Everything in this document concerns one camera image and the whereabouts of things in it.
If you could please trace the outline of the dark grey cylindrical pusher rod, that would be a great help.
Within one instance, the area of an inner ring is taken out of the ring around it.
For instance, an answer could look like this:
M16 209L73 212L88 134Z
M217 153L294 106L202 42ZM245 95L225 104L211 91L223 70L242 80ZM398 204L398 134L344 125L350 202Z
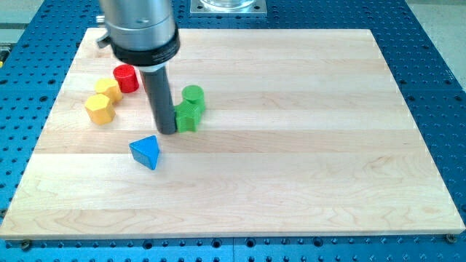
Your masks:
M175 109L165 65L140 67L141 80L154 115L159 133L176 132Z

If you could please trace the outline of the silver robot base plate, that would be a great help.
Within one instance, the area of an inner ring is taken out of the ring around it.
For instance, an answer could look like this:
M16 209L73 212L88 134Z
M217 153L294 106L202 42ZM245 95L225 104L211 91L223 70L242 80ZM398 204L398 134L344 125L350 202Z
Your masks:
M192 15L265 15L266 0L191 0Z

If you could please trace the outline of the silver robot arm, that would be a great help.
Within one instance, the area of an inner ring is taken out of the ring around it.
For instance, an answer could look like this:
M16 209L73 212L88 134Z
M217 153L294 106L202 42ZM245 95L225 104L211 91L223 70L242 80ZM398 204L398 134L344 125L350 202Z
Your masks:
M159 133L177 130L166 63L181 42L170 0L100 0L107 30L103 37L123 63L136 67Z

